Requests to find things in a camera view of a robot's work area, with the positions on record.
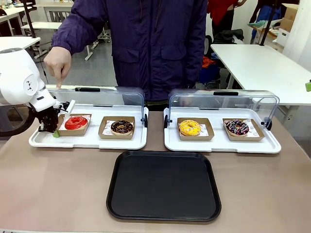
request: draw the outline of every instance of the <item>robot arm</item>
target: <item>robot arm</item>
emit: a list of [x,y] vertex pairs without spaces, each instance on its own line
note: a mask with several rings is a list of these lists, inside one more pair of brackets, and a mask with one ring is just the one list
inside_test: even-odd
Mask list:
[[[21,65],[13,67],[4,64],[4,61],[16,59],[21,61]],[[39,131],[53,133],[57,129],[58,113],[66,111],[69,102],[58,102],[50,95],[40,78],[39,70],[25,50],[0,51],[0,61],[0,106],[27,105],[31,108],[29,113],[33,120],[36,117],[41,124]]]

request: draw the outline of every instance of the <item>person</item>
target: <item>person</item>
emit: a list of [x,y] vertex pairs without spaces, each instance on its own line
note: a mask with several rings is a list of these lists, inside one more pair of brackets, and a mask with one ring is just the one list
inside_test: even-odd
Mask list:
[[60,88],[71,56],[109,21],[118,86],[141,87],[147,105],[163,105],[171,90],[193,87],[199,77],[206,8],[207,0],[76,0],[44,62]]
[[209,0],[207,13],[212,18],[213,36],[224,30],[231,30],[234,8],[243,6],[247,0]]

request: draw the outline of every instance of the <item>black tray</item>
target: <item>black tray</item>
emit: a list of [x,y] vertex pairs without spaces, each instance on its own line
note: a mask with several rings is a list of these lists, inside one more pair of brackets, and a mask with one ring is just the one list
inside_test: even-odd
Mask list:
[[221,210],[210,162],[192,152],[122,153],[106,205],[121,219],[212,221]]

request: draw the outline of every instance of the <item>transparent cover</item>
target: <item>transparent cover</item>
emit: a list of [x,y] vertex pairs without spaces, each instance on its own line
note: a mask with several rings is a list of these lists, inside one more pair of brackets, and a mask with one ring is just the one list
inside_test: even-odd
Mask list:
[[75,104],[96,107],[136,106],[144,121],[144,92],[138,87],[76,88],[76,90],[50,90],[50,94],[60,102],[75,100]]
[[168,124],[171,115],[189,110],[249,109],[268,127],[279,98],[269,91],[176,89],[169,95]]

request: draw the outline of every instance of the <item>navy blue coat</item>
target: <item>navy blue coat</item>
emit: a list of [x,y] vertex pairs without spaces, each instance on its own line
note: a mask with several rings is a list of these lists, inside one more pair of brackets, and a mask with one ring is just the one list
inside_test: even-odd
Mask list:
[[119,86],[138,86],[146,100],[198,79],[207,0],[76,0],[52,46],[81,52],[109,20]]

